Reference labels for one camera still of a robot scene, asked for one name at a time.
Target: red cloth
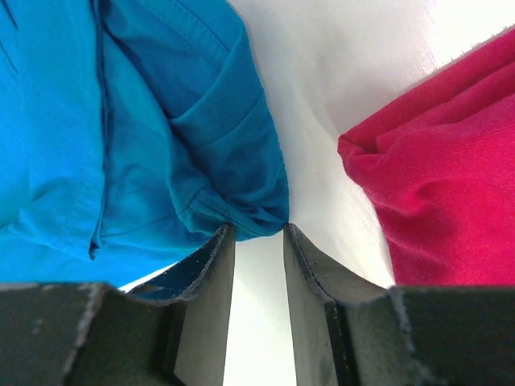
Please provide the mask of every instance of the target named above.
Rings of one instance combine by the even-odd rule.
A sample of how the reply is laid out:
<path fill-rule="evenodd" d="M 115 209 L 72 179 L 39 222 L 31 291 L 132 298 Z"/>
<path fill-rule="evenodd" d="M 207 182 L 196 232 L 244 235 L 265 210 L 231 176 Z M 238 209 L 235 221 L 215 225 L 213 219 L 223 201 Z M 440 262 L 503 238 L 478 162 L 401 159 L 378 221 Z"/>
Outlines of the red cloth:
<path fill-rule="evenodd" d="M 515 30 L 339 140 L 398 284 L 515 284 Z"/>

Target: blue fabric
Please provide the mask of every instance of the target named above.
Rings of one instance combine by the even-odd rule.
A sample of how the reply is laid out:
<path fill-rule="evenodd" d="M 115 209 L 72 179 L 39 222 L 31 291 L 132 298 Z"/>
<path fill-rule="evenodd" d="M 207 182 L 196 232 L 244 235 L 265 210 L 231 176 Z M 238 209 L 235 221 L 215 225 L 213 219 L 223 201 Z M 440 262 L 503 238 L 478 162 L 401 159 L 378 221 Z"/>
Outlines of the blue fabric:
<path fill-rule="evenodd" d="M 223 0 L 0 0 L 0 179 L 0 281 L 120 286 L 289 215 Z"/>

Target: white background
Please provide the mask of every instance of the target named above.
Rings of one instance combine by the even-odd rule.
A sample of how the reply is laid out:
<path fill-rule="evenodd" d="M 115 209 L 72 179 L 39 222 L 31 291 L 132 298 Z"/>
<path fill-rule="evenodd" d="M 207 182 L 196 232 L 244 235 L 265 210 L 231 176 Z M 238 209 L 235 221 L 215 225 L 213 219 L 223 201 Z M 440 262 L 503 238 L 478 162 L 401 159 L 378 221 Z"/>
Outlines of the white background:
<path fill-rule="evenodd" d="M 248 27 L 286 159 L 291 221 L 393 283 L 377 218 L 336 153 L 341 133 L 515 23 L 512 0 L 229 0 Z M 294 386 L 282 235 L 237 246 L 226 386 Z"/>

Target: garment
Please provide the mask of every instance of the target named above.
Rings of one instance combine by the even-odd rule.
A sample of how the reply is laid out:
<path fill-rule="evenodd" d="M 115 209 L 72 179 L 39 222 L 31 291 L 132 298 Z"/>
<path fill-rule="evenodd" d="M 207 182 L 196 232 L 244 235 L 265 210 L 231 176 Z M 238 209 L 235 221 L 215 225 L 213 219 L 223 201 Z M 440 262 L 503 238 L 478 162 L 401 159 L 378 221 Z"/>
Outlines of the garment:
<path fill-rule="evenodd" d="M 340 137 L 399 284 L 515 284 L 515 30 Z"/>
<path fill-rule="evenodd" d="M 124 285 L 278 232 L 288 188 L 223 0 L 0 2 L 0 281 Z"/>

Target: folded red cloth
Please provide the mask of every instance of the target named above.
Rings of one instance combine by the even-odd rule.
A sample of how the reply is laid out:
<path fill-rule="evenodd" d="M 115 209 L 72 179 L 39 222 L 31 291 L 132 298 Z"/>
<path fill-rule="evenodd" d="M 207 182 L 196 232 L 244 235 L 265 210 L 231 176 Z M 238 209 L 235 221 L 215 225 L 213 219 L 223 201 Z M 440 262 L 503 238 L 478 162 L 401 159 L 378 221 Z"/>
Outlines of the folded red cloth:
<path fill-rule="evenodd" d="M 398 284 L 515 284 L 515 30 L 342 135 Z"/>

